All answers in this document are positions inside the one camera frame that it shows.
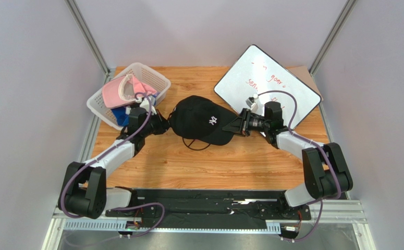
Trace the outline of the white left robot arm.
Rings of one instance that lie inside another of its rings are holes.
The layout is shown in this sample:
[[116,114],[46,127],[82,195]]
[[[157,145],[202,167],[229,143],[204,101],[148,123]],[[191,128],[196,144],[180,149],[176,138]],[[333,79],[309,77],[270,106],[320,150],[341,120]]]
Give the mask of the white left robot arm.
[[107,187],[106,180],[118,167],[134,158],[149,135],[165,133],[170,125],[159,111],[134,108],[114,143],[85,162],[70,163],[66,169],[58,208],[70,218],[98,218],[107,210],[128,207],[133,189]]

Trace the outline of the black NY baseball cap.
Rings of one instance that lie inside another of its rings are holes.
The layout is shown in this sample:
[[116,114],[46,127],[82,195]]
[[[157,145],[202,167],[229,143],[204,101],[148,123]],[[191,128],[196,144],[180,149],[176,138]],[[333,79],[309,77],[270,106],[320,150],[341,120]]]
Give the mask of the black NY baseball cap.
[[192,95],[175,106],[168,121],[174,133],[184,139],[223,146],[234,136],[234,133],[224,131],[223,127],[236,118],[234,112],[213,101]]

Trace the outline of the white plastic basket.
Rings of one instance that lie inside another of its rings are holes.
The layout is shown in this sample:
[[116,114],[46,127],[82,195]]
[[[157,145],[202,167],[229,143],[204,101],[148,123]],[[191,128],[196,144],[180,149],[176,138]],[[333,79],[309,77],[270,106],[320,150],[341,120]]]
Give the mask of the white plastic basket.
[[[171,86],[171,82],[162,74],[139,62],[135,62],[126,67],[119,74],[115,75],[114,79],[124,77],[127,74],[133,74],[141,82],[148,84],[158,91],[156,95],[156,103],[154,106],[160,104],[166,97],[166,92]],[[116,118],[112,113],[112,109],[107,108],[104,104],[102,97],[102,88],[93,94],[87,100],[87,107],[102,121],[116,130],[121,130],[122,127],[117,124]]]

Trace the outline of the light pink cap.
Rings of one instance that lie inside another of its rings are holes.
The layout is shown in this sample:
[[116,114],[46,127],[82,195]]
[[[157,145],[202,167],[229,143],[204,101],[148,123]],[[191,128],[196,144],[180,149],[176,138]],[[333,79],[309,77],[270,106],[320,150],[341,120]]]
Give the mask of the light pink cap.
[[148,84],[141,82],[133,74],[118,77],[102,87],[104,104],[110,109],[134,103],[136,101],[136,93],[156,95],[158,91]]

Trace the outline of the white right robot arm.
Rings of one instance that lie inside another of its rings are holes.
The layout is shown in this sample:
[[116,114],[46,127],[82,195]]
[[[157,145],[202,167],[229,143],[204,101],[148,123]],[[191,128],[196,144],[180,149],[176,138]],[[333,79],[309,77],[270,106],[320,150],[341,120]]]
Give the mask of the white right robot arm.
[[244,108],[223,131],[240,136],[249,136],[251,131],[262,132],[268,144],[302,161],[304,182],[284,193],[289,207],[311,204],[322,198],[340,198],[343,192],[353,188],[341,147],[337,143],[320,144],[290,130],[284,124],[283,109],[278,102],[267,102],[263,115]]

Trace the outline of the blue cap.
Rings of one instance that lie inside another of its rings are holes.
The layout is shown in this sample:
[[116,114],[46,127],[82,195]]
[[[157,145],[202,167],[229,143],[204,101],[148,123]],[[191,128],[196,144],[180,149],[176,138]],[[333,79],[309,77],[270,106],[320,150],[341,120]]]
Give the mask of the blue cap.
[[128,105],[112,109],[112,113],[116,118],[117,124],[121,127],[133,125],[140,127],[149,114],[144,108],[141,108],[136,100]]

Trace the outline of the white dry-erase board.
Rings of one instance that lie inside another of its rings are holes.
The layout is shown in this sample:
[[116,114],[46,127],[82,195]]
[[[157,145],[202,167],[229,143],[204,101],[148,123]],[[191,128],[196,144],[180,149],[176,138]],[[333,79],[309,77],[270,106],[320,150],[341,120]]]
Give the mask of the white dry-erase board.
[[322,101],[319,90],[286,69],[256,45],[250,45],[214,86],[214,92],[234,111],[247,108],[246,100],[259,94],[255,113],[261,115],[264,104],[279,102],[286,126],[294,129]]

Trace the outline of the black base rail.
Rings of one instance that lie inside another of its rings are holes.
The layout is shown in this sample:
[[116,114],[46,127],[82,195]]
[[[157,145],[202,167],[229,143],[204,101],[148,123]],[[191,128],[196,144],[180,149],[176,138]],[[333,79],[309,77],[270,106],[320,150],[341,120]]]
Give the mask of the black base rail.
[[171,229],[265,229],[268,220],[311,220],[307,205],[291,208],[283,191],[130,189],[133,212],[105,208],[109,199],[92,191],[78,209],[83,216],[97,218],[136,216],[143,226]]

